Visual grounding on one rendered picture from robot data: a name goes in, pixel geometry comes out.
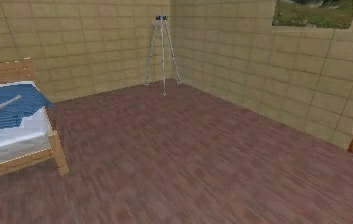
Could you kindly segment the blue blanket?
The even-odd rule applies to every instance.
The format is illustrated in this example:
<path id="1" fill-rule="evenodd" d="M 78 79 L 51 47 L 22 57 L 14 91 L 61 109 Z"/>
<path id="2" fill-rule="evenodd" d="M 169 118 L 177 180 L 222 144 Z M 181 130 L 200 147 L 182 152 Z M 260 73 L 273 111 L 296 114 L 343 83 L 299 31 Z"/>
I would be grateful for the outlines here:
<path id="1" fill-rule="evenodd" d="M 0 104 L 18 95 L 20 99 L 0 110 L 0 129 L 18 127 L 24 117 L 45 106 L 52 107 L 52 103 L 33 84 L 0 86 Z"/>

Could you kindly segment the silver tripod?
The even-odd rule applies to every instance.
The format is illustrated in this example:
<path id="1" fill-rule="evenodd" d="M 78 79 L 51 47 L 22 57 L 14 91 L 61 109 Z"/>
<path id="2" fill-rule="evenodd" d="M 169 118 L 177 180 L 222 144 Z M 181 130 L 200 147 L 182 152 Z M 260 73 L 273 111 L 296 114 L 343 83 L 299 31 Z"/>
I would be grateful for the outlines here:
<path id="1" fill-rule="evenodd" d="M 163 83 L 163 95 L 167 95 L 166 87 L 166 72 L 165 72 L 165 46 L 168 45 L 170 49 L 170 55 L 173 61 L 173 66 L 176 74 L 176 84 L 181 84 L 180 73 L 178 69 L 178 63 L 176 59 L 176 54 L 170 34 L 170 26 L 168 23 L 168 17 L 166 15 L 157 15 L 153 23 L 153 34 L 150 42 L 150 50 L 148 56 L 148 62 L 146 66 L 144 85 L 149 85 L 149 75 L 151 71 L 152 59 L 154 56 L 154 49 L 156 43 L 156 36 L 160 34 L 160 45 L 161 45 L 161 74 L 162 74 L 162 83 Z"/>

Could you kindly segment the wooden bed with white mattress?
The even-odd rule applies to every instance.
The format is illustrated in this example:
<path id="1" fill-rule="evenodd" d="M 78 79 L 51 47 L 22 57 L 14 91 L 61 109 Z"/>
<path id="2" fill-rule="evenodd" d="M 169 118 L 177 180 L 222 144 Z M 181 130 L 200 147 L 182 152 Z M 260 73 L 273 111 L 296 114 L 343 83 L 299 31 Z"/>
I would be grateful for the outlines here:
<path id="1" fill-rule="evenodd" d="M 0 62 L 0 86 L 22 83 L 33 84 L 39 90 L 31 59 Z M 18 127 L 0 129 L 0 176 L 51 159 L 60 174 L 69 173 L 59 135 L 47 114 L 48 108 L 45 106 L 24 117 Z"/>

